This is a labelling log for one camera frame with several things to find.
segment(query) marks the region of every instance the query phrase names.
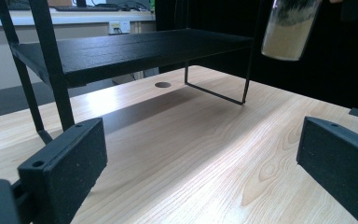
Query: black wooden shelf top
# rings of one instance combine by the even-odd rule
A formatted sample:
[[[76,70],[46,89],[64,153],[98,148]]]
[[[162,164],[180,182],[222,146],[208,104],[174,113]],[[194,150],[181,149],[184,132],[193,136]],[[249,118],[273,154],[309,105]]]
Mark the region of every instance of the black wooden shelf top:
[[[57,41],[68,86],[250,48],[251,45],[250,37],[194,29]],[[38,43],[13,45],[11,48],[20,60],[42,79],[48,80]]]

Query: screw hole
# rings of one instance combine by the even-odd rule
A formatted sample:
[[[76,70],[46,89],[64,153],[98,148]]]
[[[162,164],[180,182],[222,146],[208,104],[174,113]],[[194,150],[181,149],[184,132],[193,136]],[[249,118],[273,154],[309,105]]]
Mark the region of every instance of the screw hole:
[[[32,163],[32,166],[33,167],[39,167],[39,166],[41,166],[43,164],[44,164],[44,162],[42,162],[42,161],[36,161],[36,162]]]

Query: white wall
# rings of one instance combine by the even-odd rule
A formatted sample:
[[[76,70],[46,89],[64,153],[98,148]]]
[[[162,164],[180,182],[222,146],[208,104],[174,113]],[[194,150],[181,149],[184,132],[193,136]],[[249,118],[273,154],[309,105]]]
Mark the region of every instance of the white wall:
[[[107,23],[85,23],[55,25],[55,33],[58,39],[90,37],[107,35]],[[131,23],[131,32],[150,32],[155,31],[153,21],[138,21]],[[17,27],[17,34],[21,42],[36,42],[37,35],[33,26]],[[34,72],[30,71],[32,82],[40,82]],[[21,82],[17,73],[10,49],[5,38],[2,27],[0,27],[0,90],[10,87],[20,86]]]

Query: desk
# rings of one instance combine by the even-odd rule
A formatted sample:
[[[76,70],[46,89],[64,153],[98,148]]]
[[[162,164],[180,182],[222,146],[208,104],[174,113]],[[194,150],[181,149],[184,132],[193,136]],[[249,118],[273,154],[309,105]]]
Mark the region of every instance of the desk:
[[[103,117],[108,165],[74,223],[356,223],[296,164],[305,116],[358,133],[349,109],[251,82],[244,106],[184,85],[178,70],[72,98]],[[190,80],[241,98],[244,80],[193,66]],[[166,81],[166,89],[155,83]],[[41,106],[60,134],[54,104]],[[28,110],[0,117],[0,178],[43,146]]]

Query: cup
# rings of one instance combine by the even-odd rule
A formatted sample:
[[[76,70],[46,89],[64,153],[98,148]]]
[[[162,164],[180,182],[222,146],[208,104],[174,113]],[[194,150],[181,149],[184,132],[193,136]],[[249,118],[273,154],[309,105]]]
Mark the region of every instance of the cup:
[[[261,53],[298,61],[306,47],[322,0],[274,0]]]

